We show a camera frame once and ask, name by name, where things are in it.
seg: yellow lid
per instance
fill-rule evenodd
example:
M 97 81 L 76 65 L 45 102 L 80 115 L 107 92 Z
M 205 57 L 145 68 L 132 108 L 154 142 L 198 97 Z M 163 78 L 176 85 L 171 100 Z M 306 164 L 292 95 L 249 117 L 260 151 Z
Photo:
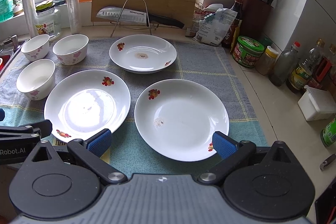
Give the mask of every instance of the yellow lid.
M 48 8 L 48 7 L 52 6 L 53 4 L 54 4 L 54 2 L 52 0 L 42 1 L 41 3 L 36 5 L 36 11 L 40 11 L 40 10 L 43 10 L 45 8 Z
M 271 48 L 271 46 L 267 46 L 265 52 L 266 54 L 268 54 L 270 57 L 273 57 L 273 58 L 277 58 L 279 54 L 275 49 Z

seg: potted plant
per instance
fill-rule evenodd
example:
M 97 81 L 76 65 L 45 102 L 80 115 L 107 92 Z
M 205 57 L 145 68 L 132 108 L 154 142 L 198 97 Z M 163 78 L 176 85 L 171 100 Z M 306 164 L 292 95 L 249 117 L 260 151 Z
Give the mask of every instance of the potted plant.
M 13 0 L 13 16 L 17 16 L 23 12 L 22 3 L 17 0 Z

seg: sink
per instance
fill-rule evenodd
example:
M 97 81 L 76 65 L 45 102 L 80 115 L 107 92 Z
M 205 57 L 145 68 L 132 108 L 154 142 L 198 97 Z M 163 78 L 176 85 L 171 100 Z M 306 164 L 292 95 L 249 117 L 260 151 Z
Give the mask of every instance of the sink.
M 0 77 L 4 74 L 5 70 L 8 68 L 12 60 L 20 52 L 21 46 L 27 40 L 28 39 L 18 41 L 17 36 L 14 35 L 9 39 L 0 42 L 0 58 L 2 59 L 2 65 L 0 66 Z

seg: knife block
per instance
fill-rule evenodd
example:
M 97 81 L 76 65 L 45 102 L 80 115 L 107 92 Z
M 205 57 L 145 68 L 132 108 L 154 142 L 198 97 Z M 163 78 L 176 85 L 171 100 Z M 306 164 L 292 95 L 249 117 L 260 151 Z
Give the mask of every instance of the knife block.
M 258 40 L 272 8 L 271 5 L 262 0 L 244 0 L 240 35 Z

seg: screw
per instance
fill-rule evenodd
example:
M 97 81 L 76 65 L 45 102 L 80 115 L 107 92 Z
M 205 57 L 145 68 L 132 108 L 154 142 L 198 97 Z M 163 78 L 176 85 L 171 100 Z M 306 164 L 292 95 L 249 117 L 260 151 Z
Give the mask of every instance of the screw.
M 107 177 L 112 181 L 120 181 L 125 177 L 125 175 L 120 172 L 113 172 L 110 173 Z
M 213 181 L 216 179 L 216 175 L 214 173 L 203 173 L 199 178 L 203 181 Z

